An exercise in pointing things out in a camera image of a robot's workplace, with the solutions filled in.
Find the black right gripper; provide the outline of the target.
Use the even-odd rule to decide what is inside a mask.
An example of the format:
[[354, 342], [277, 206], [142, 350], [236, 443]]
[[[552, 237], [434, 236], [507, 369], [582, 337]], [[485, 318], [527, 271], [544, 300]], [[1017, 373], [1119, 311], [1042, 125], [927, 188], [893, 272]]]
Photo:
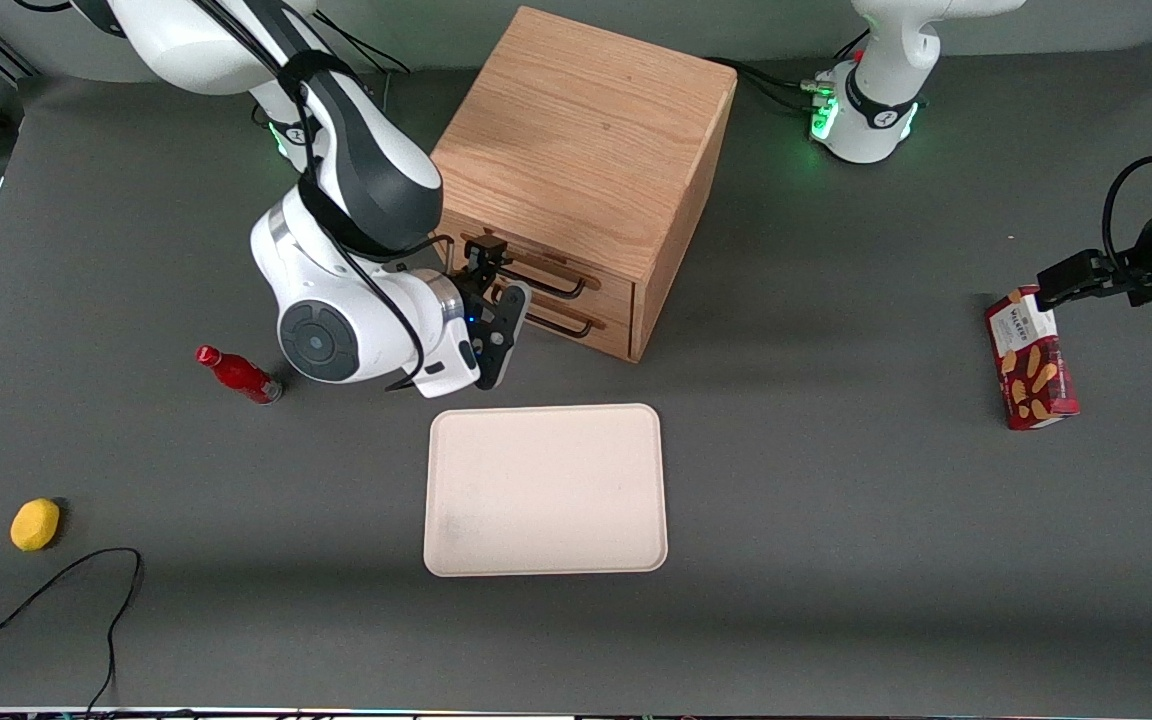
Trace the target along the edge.
[[463, 241], [465, 270], [450, 276], [460, 293], [460, 314], [449, 329], [450, 387], [493, 389], [505, 379], [532, 291], [505, 266], [506, 240], [480, 234]]

